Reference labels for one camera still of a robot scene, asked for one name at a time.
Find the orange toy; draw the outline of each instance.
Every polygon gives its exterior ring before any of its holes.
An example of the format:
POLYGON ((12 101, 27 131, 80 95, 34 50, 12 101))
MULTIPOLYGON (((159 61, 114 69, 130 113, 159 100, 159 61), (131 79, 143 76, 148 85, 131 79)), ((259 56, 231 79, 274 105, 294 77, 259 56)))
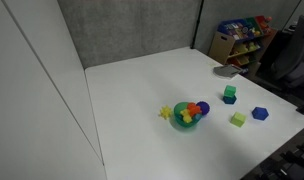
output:
POLYGON ((195 103, 189 103, 187 109, 190 111, 190 116, 193 117, 195 114, 202 114, 201 107, 195 103))

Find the green cube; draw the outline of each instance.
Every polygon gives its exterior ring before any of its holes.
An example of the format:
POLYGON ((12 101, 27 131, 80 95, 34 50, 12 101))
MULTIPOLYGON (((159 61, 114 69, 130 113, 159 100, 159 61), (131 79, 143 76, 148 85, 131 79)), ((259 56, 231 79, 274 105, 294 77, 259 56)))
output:
POLYGON ((236 92, 236 87, 227 85, 224 90, 224 96, 226 97, 234 97, 236 92))
POLYGON ((243 124, 245 123, 245 119, 246 119, 246 116, 239 113, 239 112, 236 112, 232 119, 231 119, 231 123, 238 126, 238 127, 242 127, 243 124))

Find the blue cube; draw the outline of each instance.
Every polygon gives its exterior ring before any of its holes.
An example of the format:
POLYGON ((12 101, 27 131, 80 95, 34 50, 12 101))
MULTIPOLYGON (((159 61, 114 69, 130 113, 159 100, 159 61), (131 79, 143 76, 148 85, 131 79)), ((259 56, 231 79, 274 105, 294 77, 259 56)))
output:
POLYGON ((223 101, 225 104, 234 104, 236 99, 237 99, 236 96, 233 97, 223 96, 223 101))
POLYGON ((269 116, 269 113, 265 108, 256 107, 252 111, 252 115, 254 119, 264 121, 269 116))

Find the white panel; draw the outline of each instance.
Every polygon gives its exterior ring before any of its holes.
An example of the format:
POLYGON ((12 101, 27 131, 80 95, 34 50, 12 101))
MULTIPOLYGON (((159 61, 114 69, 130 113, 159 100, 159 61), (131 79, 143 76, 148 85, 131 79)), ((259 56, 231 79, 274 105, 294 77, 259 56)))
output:
POLYGON ((0 180, 106 179, 0 1, 0 180))
POLYGON ((5 2, 93 147, 101 156, 84 70, 57 1, 5 2))
POLYGON ((302 0, 299 4, 299 6, 296 8, 296 10, 294 11, 294 13, 292 14, 291 18, 289 19, 289 21, 287 22, 285 28, 290 27, 290 25, 293 24, 297 24, 300 15, 304 16, 304 0, 302 0))

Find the gray wall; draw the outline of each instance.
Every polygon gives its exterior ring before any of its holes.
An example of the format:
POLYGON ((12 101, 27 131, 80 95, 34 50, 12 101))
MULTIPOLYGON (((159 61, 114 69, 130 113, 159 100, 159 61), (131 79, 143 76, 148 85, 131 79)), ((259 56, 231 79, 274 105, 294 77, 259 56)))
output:
MULTIPOLYGON (((58 0, 83 67, 189 46, 201 0, 58 0)), ((196 48, 222 20, 272 16, 282 28, 299 0, 205 0, 196 48)))
POLYGON ((83 67, 190 44, 199 0, 58 0, 83 67))
POLYGON ((285 28, 289 28, 290 25, 298 23, 300 15, 304 16, 304 0, 302 0, 301 3, 299 4, 299 6, 296 8, 293 15, 291 16, 291 18, 287 22, 285 28))

